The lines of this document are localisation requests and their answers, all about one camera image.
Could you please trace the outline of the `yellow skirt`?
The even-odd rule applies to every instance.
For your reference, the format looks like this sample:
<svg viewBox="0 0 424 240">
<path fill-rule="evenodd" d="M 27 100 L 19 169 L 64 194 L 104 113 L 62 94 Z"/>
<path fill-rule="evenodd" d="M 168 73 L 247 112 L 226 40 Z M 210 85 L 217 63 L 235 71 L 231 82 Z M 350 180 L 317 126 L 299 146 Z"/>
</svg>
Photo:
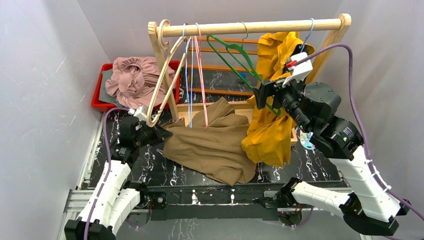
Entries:
<svg viewBox="0 0 424 240">
<path fill-rule="evenodd" d="M 283 67 L 288 58 L 303 45 L 297 31 L 266 33 L 257 43 L 255 71 L 262 80 L 275 81 L 288 77 Z M 263 162 L 274 167 L 289 164 L 291 157 L 291 131 L 295 126 L 284 109 L 276 115 L 268 107 L 254 108 L 247 136 L 241 147 L 254 163 Z"/>
</svg>

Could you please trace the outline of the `brown skirt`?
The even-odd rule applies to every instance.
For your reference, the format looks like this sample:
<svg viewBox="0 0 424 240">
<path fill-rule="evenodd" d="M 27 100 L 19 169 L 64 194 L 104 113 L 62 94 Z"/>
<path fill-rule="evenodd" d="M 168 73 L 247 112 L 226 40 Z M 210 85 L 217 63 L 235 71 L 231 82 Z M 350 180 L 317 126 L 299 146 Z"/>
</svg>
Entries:
<svg viewBox="0 0 424 240">
<path fill-rule="evenodd" d="M 223 97 L 207 106 L 207 115 L 208 127 L 203 110 L 194 115 L 191 126 L 183 118 L 164 123 L 162 128 L 173 136 L 164 143 L 163 157 L 229 186 L 248 183 L 257 167 L 241 146 L 248 118 L 236 114 Z"/>
</svg>

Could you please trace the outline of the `light blue hanger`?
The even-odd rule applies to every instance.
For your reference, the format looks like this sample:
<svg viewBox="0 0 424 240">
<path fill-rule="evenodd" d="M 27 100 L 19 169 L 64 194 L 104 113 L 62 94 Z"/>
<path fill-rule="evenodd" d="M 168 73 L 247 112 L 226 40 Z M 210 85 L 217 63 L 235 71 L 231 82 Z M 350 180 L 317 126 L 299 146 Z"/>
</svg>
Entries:
<svg viewBox="0 0 424 240">
<path fill-rule="evenodd" d="M 300 48 L 299 48 L 301 53 L 304 51 L 304 49 L 305 49 L 305 45 L 306 45 L 306 43 L 307 43 L 308 39 L 310 38 L 310 36 L 311 36 L 312 32 L 314 31 L 314 27 L 315 27 L 315 19 L 314 19 L 313 17 L 311 17 L 311 18 L 310 18 L 310 20 L 311 20 L 311 26 L 310 26 L 309 32 L 308 32 L 307 36 L 305 37 L 305 39 L 304 39 L 304 41 L 303 41 L 302 45 L 301 45 L 301 46 L 300 46 Z"/>
</svg>

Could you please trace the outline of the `pink skirt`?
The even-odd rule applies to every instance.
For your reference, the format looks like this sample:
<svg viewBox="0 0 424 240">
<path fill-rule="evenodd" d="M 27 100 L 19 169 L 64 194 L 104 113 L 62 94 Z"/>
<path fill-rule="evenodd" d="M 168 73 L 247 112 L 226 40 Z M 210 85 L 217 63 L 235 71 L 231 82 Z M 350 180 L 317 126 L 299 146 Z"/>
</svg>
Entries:
<svg viewBox="0 0 424 240">
<path fill-rule="evenodd" d="M 155 57 L 118 57 L 113 62 L 111 77 L 105 82 L 105 90 L 124 107 L 149 106 L 160 73 Z"/>
</svg>

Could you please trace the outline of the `green hanger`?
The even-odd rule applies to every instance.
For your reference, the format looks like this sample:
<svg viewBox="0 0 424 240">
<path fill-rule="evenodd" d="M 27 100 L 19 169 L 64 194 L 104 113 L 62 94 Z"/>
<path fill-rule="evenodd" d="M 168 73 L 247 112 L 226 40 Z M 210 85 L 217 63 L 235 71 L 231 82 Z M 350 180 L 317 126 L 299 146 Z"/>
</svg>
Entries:
<svg viewBox="0 0 424 240">
<path fill-rule="evenodd" d="M 244 73 L 251 75 L 252 77 L 256 78 L 257 80 L 259 80 L 259 82 L 261 83 L 263 80 L 260 78 L 259 74 L 256 72 L 256 70 L 254 69 L 253 63 L 251 58 L 249 57 L 248 52 L 244 49 L 244 41 L 245 39 L 247 39 L 247 37 L 249 36 L 249 28 L 246 26 L 246 24 L 244 22 L 237 22 L 238 24 L 242 24 L 244 31 L 246 33 L 246 37 L 243 38 L 241 40 L 241 44 L 237 44 L 237 43 L 227 43 L 224 40 L 222 40 L 219 37 L 216 37 L 213 34 L 208 34 L 206 36 L 206 41 L 208 43 L 208 45 L 212 48 L 212 51 L 214 53 L 216 53 L 219 58 L 230 68 L 230 70 L 235 73 L 238 78 L 245 84 L 246 87 L 248 87 L 248 89 L 252 92 L 253 86 L 246 81 L 246 77 L 242 76 L 241 73 L 238 70 L 236 70 L 236 68 L 227 61 L 227 59 L 218 51 L 217 48 L 215 48 L 211 43 L 210 43 L 210 38 L 212 38 L 213 40 L 216 40 L 218 43 L 220 43 L 221 45 L 223 45 L 225 47 L 225 53 L 229 54 L 241 67 L 242 69 L 244 69 Z M 236 54 L 241 55 L 245 62 L 247 63 L 248 66 L 244 65 L 242 63 L 242 61 L 240 59 L 238 59 L 232 52 L 232 50 L 235 51 Z"/>
</svg>

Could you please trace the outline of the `grey pleated skirt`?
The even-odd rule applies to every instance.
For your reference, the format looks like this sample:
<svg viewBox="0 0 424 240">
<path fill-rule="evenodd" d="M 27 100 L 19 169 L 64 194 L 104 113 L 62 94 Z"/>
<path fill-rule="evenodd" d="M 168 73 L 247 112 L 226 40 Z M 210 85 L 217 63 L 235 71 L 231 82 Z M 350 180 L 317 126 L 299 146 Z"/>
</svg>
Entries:
<svg viewBox="0 0 424 240">
<path fill-rule="evenodd" d="M 101 72 L 102 77 L 100 78 L 99 96 L 97 98 L 100 107 L 98 108 L 101 112 L 107 112 L 111 108 L 119 107 L 124 108 L 117 100 L 116 96 L 111 96 L 107 93 L 106 82 L 112 77 L 113 70 L 104 70 Z"/>
</svg>

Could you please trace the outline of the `pink hanger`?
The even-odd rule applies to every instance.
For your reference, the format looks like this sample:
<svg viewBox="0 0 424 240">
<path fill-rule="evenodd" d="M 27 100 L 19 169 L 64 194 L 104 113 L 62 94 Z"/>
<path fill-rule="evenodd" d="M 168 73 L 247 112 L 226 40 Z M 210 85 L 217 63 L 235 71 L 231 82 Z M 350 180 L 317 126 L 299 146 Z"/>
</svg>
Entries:
<svg viewBox="0 0 424 240">
<path fill-rule="evenodd" d="M 198 67 L 198 72 L 199 72 L 200 91 L 201 91 L 201 97 L 202 97 L 204 122 L 205 122 L 205 127 L 208 127 L 209 126 L 209 120 L 208 120 L 208 113 L 207 113 L 207 106 L 206 106 L 206 92 L 205 92 L 202 58 L 201 58 L 201 42 L 202 42 L 201 38 L 202 38 L 202 35 L 201 35 L 200 25 L 197 22 L 195 23 L 195 25 L 196 25 L 196 28 L 197 28 L 198 35 L 194 36 L 194 47 L 195 47 L 197 67 Z"/>
</svg>

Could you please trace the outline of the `beige wooden hanger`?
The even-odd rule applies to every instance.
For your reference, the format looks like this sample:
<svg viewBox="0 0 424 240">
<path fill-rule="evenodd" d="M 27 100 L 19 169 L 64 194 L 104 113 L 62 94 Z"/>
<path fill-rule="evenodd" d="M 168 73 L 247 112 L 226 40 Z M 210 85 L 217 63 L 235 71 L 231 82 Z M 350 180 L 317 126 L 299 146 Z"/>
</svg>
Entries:
<svg viewBox="0 0 424 240">
<path fill-rule="evenodd" d="M 177 52 L 178 48 L 184 42 L 184 37 L 180 36 L 173 46 L 170 46 L 168 42 L 164 40 L 165 28 L 170 26 L 170 21 L 167 19 L 162 20 L 159 24 L 155 21 L 150 21 L 147 26 L 148 35 L 150 42 L 154 51 L 154 56 L 157 61 L 158 69 L 160 74 L 154 88 L 150 103 L 147 109 L 146 124 L 149 127 L 153 127 L 158 123 L 160 115 L 164 111 L 165 105 L 169 106 L 171 111 L 172 119 L 174 121 L 181 120 L 181 116 L 178 111 L 179 105 L 176 104 L 174 97 L 172 97 L 173 89 L 176 86 L 178 74 L 183 68 L 184 61 L 187 58 L 187 55 L 184 53 L 181 57 L 180 63 L 175 71 L 175 76 L 170 78 L 168 72 L 168 66 L 171 62 L 173 55 Z M 159 92 L 161 87 L 165 89 L 165 96 L 163 100 L 160 101 L 159 109 L 157 114 L 152 116 L 153 110 L 155 108 L 156 100 L 159 97 Z"/>
</svg>

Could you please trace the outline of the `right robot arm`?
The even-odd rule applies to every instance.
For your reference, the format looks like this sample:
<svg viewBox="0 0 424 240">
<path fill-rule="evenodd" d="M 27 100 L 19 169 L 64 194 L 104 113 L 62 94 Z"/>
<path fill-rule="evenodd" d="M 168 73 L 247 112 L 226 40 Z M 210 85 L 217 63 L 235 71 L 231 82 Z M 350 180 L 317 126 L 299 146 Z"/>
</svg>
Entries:
<svg viewBox="0 0 424 240">
<path fill-rule="evenodd" d="M 408 202 L 396 199 L 377 182 L 379 172 L 369 167 L 360 131 L 336 114 L 341 97 L 323 82 L 292 81 L 283 86 L 265 80 L 252 91 L 258 108 L 273 97 L 274 108 L 284 108 L 302 131 L 311 133 L 311 143 L 341 171 L 352 188 L 350 193 L 341 193 L 293 177 L 279 193 L 266 197 L 264 205 L 268 208 L 310 205 L 341 217 L 362 235 L 393 236 L 399 228 L 396 216 L 408 213 Z"/>
</svg>

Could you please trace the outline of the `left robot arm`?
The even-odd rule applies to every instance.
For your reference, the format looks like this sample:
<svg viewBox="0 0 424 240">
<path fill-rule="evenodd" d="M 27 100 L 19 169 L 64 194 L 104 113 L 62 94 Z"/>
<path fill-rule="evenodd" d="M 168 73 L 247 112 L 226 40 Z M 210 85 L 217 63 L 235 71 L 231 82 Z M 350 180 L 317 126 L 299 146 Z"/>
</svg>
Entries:
<svg viewBox="0 0 424 240">
<path fill-rule="evenodd" d="M 151 207 L 157 196 L 147 184 L 128 180 L 140 148 L 153 147 L 172 137 L 161 126 L 149 127 L 136 116 L 120 121 L 120 135 L 108 148 L 101 177 L 76 219 L 64 226 L 67 240 L 114 240 L 134 208 Z"/>
</svg>

